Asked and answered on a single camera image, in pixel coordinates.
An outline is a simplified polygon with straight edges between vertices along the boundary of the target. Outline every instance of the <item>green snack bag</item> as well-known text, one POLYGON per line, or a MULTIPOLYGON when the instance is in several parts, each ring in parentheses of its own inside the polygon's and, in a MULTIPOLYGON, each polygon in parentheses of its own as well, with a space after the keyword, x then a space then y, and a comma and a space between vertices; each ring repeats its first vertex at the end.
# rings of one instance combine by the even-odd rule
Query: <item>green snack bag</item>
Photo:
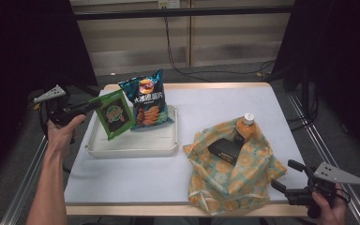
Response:
POLYGON ((102 102, 102 106, 96 109, 96 113, 107 133, 108 141, 134 126, 135 120, 122 90, 91 100, 91 102, 94 101, 102 102))

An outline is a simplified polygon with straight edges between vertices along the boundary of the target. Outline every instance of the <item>metal frame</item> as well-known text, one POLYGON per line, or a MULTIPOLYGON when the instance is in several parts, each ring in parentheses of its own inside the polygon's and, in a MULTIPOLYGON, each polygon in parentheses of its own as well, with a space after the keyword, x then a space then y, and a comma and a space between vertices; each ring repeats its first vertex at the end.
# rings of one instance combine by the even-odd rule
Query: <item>metal frame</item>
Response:
MULTIPOLYGON (((299 98, 295 94, 290 94, 289 98, 300 118, 305 118, 302 103, 300 102, 299 98)), ((326 146, 323 138, 321 137, 318 130, 315 128, 314 124, 309 123, 307 119, 302 119, 302 122, 303 125, 305 125, 309 137, 317 148, 318 153, 320 153, 322 160, 339 168, 338 164, 335 161, 335 158, 332 156, 329 148, 326 146)), ((351 201, 349 203, 349 207, 352 210, 354 217, 358 221, 358 224, 360 224, 360 198, 350 185, 343 184, 342 187, 347 193, 350 194, 351 201)))
POLYGON ((6 213, 1 220, 1 225, 16 224, 17 220, 19 219, 19 215, 23 210, 25 201, 27 200, 28 195, 31 191, 32 184, 38 175, 40 164, 42 163, 42 158, 47 146, 48 140, 45 136, 43 136, 39 148, 37 149, 37 152, 34 156, 34 159, 32 160, 24 179, 22 180, 22 184, 17 190, 16 195, 14 196, 9 207, 7 208, 6 213))
POLYGON ((311 10, 317 6, 271 6, 271 7, 206 7, 206 8, 168 8, 130 11, 106 12, 76 12, 73 18, 77 21, 111 20, 154 17, 185 17, 185 16, 215 16, 215 15, 242 15, 242 14, 271 14, 290 13, 293 11, 311 10))

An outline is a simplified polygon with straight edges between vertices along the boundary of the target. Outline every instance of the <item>snack package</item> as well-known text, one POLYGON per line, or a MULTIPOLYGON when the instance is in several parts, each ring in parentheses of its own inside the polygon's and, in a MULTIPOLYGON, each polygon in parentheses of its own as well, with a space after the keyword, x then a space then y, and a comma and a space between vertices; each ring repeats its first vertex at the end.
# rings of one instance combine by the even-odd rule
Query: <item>snack package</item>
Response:
POLYGON ((163 90, 162 69, 148 77, 137 77, 119 86, 133 103, 134 128, 146 128, 164 123, 172 123, 163 90))
POLYGON ((103 103, 100 108, 96 109, 96 113, 107 133, 108 141, 124 133, 135 124, 122 90, 93 98, 91 101, 103 103))

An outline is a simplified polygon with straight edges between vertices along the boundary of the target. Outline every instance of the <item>black object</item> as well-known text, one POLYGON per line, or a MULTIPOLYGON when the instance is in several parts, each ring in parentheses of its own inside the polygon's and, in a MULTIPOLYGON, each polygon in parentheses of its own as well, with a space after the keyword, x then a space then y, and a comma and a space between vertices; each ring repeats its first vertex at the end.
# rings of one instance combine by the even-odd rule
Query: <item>black object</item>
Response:
POLYGON ((307 214, 310 218, 318 218, 321 214, 321 208, 311 197, 313 191, 321 193, 324 198, 329 202, 330 206, 333 206, 333 200, 337 196, 337 190, 335 183, 322 180, 314 176, 315 168, 306 167, 305 165, 295 161, 289 160, 288 166, 295 170, 302 172, 305 171, 308 181, 307 186, 304 188, 286 189, 286 186, 279 183, 277 180, 271 181, 271 186, 284 193, 288 199, 290 205, 308 205, 307 214))
POLYGON ((207 149, 210 154, 221 158, 232 165, 235 165, 239 152, 241 151, 241 147, 239 145, 224 138, 213 142, 207 147, 207 149))
POLYGON ((80 104, 68 106, 62 109, 57 109, 55 112, 51 112, 49 118, 57 125, 65 126, 71 122, 71 120, 79 114, 87 114, 102 106, 101 101, 96 102, 83 102, 80 104))

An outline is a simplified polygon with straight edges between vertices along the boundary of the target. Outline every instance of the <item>wall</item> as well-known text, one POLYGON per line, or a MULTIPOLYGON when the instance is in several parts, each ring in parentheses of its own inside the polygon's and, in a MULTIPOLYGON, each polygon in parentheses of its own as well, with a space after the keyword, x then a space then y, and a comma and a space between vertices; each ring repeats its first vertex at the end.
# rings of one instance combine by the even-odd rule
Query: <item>wall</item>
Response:
MULTIPOLYGON (((156 9, 158 1, 75 6, 74 12, 156 9)), ((293 0, 182 0, 181 8, 292 5, 293 0)), ((275 59, 289 14, 168 18, 178 68, 275 59)), ((170 68, 163 18, 79 21, 96 75, 170 68)))

